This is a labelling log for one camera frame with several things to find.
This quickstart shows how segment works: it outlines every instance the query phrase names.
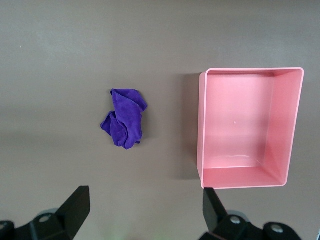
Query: crumpled cloth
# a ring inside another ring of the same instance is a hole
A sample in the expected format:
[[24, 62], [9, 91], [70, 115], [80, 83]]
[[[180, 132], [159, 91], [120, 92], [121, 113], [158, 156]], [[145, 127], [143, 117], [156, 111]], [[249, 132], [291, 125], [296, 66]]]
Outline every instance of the crumpled cloth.
[[101, 128], [113, 139], [114, 145], [126, 150], [139, 144], [142, 138], [142, 112], [148, 105], [137, 90], [112, 89], [114, 111], [110, 111]]

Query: screw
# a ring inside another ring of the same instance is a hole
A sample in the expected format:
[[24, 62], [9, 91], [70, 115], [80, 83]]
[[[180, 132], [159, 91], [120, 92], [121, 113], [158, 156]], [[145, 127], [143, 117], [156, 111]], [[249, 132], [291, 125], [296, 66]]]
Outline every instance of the screw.
[[50, 215], [43, 216], [43, 217], [41, 217], [41, 218], [39, 219], [39, 222], [40, 222], [40, 223], [44, 223], [44, 222], [48, 221], [49, 218], [50, 218]]
[[278, 224], [272, 224], [271, 229], [278, 234], [282, 234], [284, 232], [283, 228]]
[[0, 231], [1, 231], [2, 229], [4, 229], [4, 228], [6, 227], [6, 225], [7, 225], [7, 223], [6, 223], [6, 222], [5, 222], [5, 223], [0, 224]]
[[230, 218], [230, 220], [231, 220], [231, 222], [232, 222], [233, 224], [240, 224], [240, 223], [241, 223], [240, 218], [238, 218], [237, 216], [232, 216], [232, 217]]

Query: pink plastic bin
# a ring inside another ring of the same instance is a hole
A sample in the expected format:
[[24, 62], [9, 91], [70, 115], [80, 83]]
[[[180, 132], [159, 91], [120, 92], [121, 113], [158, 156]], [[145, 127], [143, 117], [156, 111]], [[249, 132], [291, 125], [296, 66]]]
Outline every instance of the pink plastic bin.
[[200, 75], [203, 188], [287, 183], [303, 77], [302, 68], [212, 68]]

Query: tabletop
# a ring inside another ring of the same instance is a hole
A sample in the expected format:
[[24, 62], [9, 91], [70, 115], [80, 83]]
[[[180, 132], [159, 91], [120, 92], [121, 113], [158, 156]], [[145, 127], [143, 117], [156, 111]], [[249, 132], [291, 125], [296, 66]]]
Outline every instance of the tabletop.
[[[320, 1], [2, 1], [0, 220], [16, 227], [88, 185], [76, 240], [196, 240], [207, 231], [197, 159], [199, 75], [304, 68], [288, 182], [224, 189], [257, 227], [320, 227]], [[148, 104], [125, 150], [100, 123], [111, 89]]]

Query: purple cloth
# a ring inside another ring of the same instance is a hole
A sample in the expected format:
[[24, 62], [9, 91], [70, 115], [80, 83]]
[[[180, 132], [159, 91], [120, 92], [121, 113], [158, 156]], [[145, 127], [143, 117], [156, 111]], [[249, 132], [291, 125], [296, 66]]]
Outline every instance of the purple cloth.
[[137, 90], [112, 89], [114, 111], [110, 111], [101, 128], [113, 139], [114, 145], [126, 150], [140, 143], [142, 112], [148, 107]]

